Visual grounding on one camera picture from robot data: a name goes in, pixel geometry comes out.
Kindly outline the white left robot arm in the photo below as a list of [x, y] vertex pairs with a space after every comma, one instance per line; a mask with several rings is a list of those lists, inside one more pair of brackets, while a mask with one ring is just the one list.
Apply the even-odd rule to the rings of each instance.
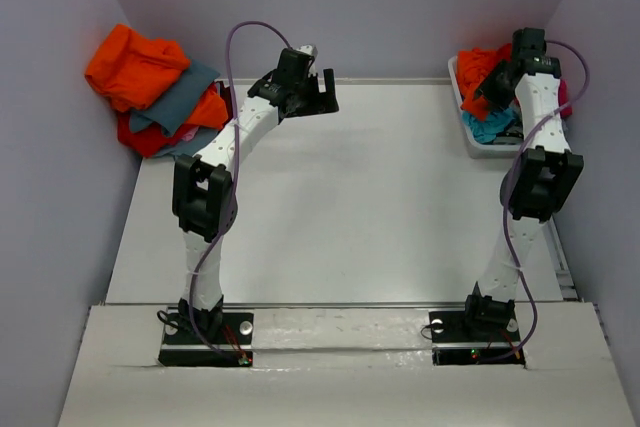
[[238, 173], [284, 120], [335, 113], [334, 73], [317, 72], [313, 44], [282, 50], [276, 68], [247, 91], [229, 123], [195, 154], [176, 159], [172, 212], [183, 232], [186, 286], [172, 322], [212, 346], [223, 322], [221, 247], [238, 214]]

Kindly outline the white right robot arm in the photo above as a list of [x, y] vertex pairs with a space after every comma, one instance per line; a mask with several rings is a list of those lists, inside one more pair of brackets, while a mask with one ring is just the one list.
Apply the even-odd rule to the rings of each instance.
[[522, 265], [542, 227], [564, 206], [583, 168], [563, 131], [558, 58], [547, 53], [545, 32], [523, 28], [512, 36], [510, 56], [474, 89], [494, 110], [517, 104], [523, 141], [500, 188], [502, 232], [491, 260], [460, 315], [462, 331], [482, 339], [515, 319], [515, 298], [526, 282]]

